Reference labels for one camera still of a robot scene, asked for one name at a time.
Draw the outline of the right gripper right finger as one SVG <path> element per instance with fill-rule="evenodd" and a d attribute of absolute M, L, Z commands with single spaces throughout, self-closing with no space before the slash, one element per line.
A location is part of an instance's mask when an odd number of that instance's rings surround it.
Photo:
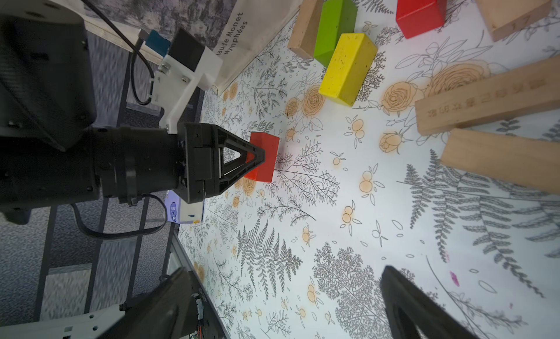
<path fill-rule="evenodd" d="M 396 268 L 384 269 L 380 286 L 393 338 L 475 339 Z"/>

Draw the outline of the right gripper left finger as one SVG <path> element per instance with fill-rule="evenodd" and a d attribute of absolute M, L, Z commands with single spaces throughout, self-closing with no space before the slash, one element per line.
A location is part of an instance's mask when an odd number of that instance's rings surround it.
<path fill-rule="evenodd" d="M 176 270 L 100 338 L 182 338 L 201 329 L 204 305 L 194 273 Z"/>

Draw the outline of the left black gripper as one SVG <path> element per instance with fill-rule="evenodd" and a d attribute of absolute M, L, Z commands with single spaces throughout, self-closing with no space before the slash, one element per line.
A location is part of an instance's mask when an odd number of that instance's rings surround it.
<path fill-rule="evenodd" d="M 265 161 L 263 149 L 213 124 L 183 123 L 177 136 L 185 159 L 176 192 L 187 203 L 221 195 Z M 225 149 L 239 156 L 225 161 Z"/>

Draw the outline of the yellow wooden block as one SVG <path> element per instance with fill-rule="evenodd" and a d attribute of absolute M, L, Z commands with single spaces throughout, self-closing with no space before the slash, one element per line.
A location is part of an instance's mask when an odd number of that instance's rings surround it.
<path fill-rule="evenodd" d="M 377 47 L 367 34 L 342 34 L 319 93 L 337 104 L 352 107 L 377 52 Z"/>

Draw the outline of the green wooden block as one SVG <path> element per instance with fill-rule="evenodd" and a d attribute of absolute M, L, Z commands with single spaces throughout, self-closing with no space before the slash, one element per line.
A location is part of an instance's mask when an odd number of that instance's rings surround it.
<path fill-rule="evenodd" d="M 352 0 L 327 0 L 322 6 L 314 59 L 328 67 L 342 34 L 353 33 L 357 6 Z"/>

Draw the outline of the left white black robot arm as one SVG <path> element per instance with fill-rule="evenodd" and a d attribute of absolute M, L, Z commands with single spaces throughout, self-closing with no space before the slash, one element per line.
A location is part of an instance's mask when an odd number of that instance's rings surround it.
<path fill-rule="evenodd" d="M 174 190 L 196 203 L 226 191 L 265 151 L 219 126 L 180 121 L 221 65 L 179 30 L 151 74 L 159 126 L 96 128 L 82 17 L 49 0 L 1 0 L 1 212 L 24 225 L 33 209 L 99 196 L 134 205 Z"/>

